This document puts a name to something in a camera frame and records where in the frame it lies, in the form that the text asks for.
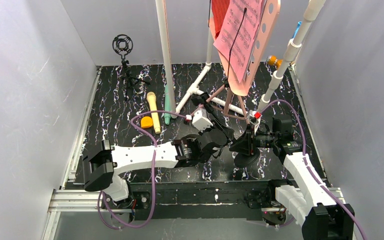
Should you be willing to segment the black round-base mic stand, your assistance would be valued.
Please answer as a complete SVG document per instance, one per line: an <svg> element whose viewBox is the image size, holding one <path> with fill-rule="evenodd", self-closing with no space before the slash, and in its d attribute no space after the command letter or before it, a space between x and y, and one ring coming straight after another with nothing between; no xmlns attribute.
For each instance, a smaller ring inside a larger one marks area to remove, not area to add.
<svg viewBox="0 0 384 240"><path fill-rule="evenodd" d="M196 110L205 109L207 111L207 116L211 120L211 122L213 123L213 126L215 124L220 124L220 125L225 126L222 123L221 118L217 115L216 108L211 103L207 102L209 97L210 96L207 93L203 93L201 95L192 96L191 101L192 101L193 105L195 105L197 107ZM246 129L250 129L253 131L253 138L254 138L254 136L255 136L254 130L253 130L253 128L252 128L252 126L248 120L246 121ZM196 138L196 140L197 140L198 145L201 148L201 152L202 152L202 131L199 131L199 136ZM210 154L206 154L206 153L202 152L201 157L200 157L200 161L206 162L209 160L209 158L211 156L212 155L210 155ZM254 147L254 155L250 155L250 156L246 156L244 154L236 152L236 156L234 158L234 165L237 168L244 168L244 167L254 163L255 161L257 161L259 159L259 157L260 157L260 150L257 147Z"/></svg>

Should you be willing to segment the pink sheet music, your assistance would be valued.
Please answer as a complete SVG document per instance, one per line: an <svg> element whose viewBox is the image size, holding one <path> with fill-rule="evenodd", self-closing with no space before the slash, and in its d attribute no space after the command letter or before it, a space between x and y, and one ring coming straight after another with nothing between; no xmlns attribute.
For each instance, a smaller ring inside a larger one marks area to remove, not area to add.
<svg viewBox="0 0 384 240"><path fill-rule="evenodd" d="M228 60L229 73L244 80L260 26L264 0L231 0L215 48Z"/></svg>

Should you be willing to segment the black tripod shock mount stand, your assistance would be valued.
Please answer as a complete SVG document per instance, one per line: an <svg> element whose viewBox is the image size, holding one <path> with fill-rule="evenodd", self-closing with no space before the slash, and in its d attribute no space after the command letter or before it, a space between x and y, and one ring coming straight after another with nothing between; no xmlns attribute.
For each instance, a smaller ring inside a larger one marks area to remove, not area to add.
<svg viewBox="0 0 384 240"><path fill-rule="evenodd" d="M120 56L121 66L122 66L122 80L125 81L125 93L124 101L129 101L135 92L135 87L139 83L144 83L149 86L151 83L147 80L143 80L137 77L134 77L131 73L129 64L130 62L126 60L126 56L129 55L133 50L133 40L126 34L119 34L114 37L112 40L112 49L114 52Z"/></svg>

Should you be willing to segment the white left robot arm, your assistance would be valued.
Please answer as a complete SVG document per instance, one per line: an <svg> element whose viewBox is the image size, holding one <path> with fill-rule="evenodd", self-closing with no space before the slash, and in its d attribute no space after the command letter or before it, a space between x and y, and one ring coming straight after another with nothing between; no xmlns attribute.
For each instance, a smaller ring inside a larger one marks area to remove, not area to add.
<svg viewBox="0 0 384 240"><path fill-rule="evenodd" d="M123 147L102 140L83 154L84 190L103 191L116 201L129 198L129 185L120 174L151 168L187 168L207 162L234 139L234 130L215 124L199 134L157 146Z"/></svg>

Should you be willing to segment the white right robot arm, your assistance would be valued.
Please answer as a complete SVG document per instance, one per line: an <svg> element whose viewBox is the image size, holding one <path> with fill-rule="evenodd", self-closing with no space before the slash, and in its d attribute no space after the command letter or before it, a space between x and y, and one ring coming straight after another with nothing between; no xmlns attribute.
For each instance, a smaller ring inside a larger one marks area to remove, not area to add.
<svg viewBox="0 0 384 240"><path fill-rule="evenodd" d="M259 158L261 148L271 148L292 174L287 179L270 180L262 200L276 201L296 220L305 240L351 240L354 236L354 210L327 189L307 159L302 144L294 140L292 120L288 115L273 117L272 128L259 130L260 113L252 112L244 133L233 140L234 164L244 168Z"/></svg>

